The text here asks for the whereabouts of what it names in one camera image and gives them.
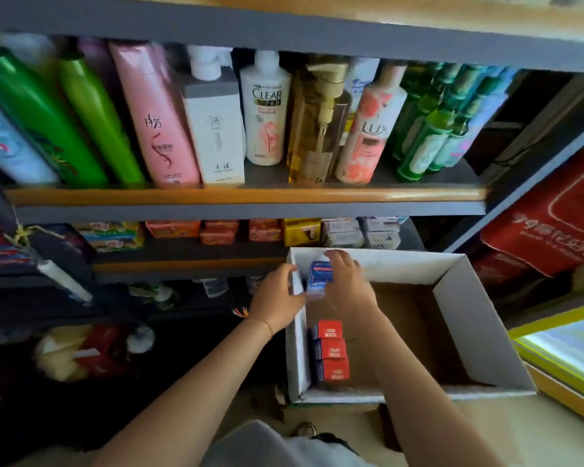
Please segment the white cardboard box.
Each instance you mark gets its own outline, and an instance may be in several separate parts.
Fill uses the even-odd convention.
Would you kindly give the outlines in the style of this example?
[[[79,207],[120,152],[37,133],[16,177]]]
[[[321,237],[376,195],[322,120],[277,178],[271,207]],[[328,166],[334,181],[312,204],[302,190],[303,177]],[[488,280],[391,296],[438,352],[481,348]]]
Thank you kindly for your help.
[[[535,395],[537,388],[469,260],[462,254],[348,249],[373,284],[382,311],[452,400]],[[337,319],[319,298],[288,325],[286,394],[304,405],[384,403],[357,330],[343,323],[350,375],[312,380],[310,330]]]

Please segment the dark green shampoo bottle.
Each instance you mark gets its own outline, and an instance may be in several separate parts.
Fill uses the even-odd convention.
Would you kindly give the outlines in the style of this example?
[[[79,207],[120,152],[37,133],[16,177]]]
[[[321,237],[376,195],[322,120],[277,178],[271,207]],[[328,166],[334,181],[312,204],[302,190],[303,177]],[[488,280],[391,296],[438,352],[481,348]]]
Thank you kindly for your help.
[[[0,107],[68,185],[101,188],[109,183],[56,88],[2,46]]]

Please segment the blue toothpaste box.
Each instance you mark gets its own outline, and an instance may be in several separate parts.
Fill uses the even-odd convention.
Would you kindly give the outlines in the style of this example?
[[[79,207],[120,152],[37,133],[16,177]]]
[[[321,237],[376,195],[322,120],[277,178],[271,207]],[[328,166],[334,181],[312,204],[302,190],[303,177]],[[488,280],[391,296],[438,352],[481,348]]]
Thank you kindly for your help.
[[[330,261],[313,261],[306,282],[306,294],[310,299],[325,296],[326,286],[333,281],[333,268]]]

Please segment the red packet under bag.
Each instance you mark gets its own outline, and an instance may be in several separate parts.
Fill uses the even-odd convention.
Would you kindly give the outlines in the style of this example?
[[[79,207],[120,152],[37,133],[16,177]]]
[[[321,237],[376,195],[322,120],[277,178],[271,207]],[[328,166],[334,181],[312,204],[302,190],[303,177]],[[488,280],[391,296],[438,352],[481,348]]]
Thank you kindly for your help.
[[[496,250],[486,251],[471,259],[478,279],[485,287],[495,287],[527,273],[531,267],[522,260]]]

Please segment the row of green glass bottles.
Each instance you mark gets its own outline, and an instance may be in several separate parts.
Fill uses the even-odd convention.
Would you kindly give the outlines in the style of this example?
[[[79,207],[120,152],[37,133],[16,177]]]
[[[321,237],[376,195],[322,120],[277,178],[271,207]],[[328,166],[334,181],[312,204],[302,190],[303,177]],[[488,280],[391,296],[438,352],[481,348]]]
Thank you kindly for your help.
[[[407,107],[392,134],[395,176],[418,182],[430,171],[446,167],[452,152],[468,134],[469,123],[486,99],[500,92],[506,67],[446,64],[430,88]]]

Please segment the golden pump bottle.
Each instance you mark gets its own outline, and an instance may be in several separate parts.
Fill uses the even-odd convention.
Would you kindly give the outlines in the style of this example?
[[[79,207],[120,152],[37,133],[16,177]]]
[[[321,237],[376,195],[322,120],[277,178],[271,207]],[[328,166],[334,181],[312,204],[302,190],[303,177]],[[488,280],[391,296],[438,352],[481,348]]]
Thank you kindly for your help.
[[[323,183],[337,156],[352,97],[344,88],[349,60],[314,56],[293,78],[289,127],[288,182]]]

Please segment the person's left hand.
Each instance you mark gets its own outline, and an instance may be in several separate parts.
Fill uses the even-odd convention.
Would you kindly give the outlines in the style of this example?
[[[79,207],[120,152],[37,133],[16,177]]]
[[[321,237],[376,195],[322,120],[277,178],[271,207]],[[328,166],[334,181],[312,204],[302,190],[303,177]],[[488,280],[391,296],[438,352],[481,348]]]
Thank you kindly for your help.
[[[247,320],[264,326],[270,337],[287,327],[299,313],[285,311],[285,295],[294,295],[291,292],[290,278],[297,270],[296,265],[280,265],[261,281],[253,295]]]

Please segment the pink shampoo bottle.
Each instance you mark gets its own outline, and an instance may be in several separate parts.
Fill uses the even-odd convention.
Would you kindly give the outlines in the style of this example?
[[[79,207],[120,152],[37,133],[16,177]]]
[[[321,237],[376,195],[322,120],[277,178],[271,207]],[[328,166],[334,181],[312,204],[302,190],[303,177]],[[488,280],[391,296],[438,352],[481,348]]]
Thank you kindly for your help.
[[[199,165],[163,46],[118,40],[108,46],[154,184],[157,188],[199,185]]]

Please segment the grey shirt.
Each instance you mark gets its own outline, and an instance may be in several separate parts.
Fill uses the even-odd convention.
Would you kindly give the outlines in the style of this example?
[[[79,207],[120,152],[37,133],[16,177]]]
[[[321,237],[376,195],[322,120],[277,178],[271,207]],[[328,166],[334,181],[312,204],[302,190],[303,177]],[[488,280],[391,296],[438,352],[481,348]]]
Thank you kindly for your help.
[[[250,420],[214,441],[199,467],[376,467],[332,433],[284,437]]]

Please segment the white square pump bottle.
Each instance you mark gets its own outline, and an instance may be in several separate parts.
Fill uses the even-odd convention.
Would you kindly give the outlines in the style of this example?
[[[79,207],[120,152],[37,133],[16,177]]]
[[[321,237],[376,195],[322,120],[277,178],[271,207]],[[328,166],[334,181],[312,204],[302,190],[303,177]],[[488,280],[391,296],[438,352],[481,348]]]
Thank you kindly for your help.
[[[189,70],[177,73],[204,184],[245,183],[246,133],[232,47],[186,46]]]

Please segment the small white bottle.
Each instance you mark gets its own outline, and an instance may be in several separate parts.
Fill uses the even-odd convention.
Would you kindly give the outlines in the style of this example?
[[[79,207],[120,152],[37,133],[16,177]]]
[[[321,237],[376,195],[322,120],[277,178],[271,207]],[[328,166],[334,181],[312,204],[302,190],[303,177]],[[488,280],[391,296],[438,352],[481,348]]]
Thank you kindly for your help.
[[[229,291],[226,278],[193,279],[192,282],[203,285],[205,294],[210,299],[218,298]]]

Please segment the red plastic packet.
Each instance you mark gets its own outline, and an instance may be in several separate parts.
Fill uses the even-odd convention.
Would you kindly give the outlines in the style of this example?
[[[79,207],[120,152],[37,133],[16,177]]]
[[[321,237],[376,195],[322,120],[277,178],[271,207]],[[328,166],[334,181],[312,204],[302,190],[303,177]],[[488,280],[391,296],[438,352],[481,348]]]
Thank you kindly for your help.
[[[129,327],[124,324],[94,326],[73,353],[76,363],[94,378],[123,376],[128,371],[126,339]]]

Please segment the white hanging tube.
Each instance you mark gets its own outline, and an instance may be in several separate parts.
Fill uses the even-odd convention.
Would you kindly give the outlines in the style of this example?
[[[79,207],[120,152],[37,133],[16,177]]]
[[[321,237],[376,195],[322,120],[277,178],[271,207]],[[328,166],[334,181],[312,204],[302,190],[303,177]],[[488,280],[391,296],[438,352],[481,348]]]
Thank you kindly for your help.
[[[36,268],[41,274],[47,278],[50,278],[54,283],[57,283],[59,287],[66,290],[79,302],[86,305],[92,304],[93,295],[91,292],[85,289],[82,284],[80,284],[76,279],[74,279],[70,274],[68,274],[52,260],[38,260],[36,261]]]

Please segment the light green shampoo bottle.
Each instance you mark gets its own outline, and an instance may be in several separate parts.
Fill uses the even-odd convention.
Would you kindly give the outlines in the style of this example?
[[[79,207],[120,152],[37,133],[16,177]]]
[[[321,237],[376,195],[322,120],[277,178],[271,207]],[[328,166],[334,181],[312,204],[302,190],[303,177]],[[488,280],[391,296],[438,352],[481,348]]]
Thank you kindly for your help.
[[[145,176],[101,79],[78,50],[63,53],[57,68],[68,101],[115,178],[124,188],[141,188]]]

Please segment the red toothpaste box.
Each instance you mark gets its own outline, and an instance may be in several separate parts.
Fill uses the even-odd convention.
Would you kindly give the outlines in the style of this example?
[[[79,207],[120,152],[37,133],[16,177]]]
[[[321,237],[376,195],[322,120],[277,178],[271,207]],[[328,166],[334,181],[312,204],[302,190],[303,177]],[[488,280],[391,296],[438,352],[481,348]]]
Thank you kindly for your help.
[[[319,359],[315,361],[313,377],[316,383],[349,380],[349,359]]]
[[[343,324],[340,320],[320,320],[310,328],[312,341],[335,339],[341,340]]]
[[[312,350],[316,361],[346,360],[348,358],[344,339],[316,339],[312,343]]]

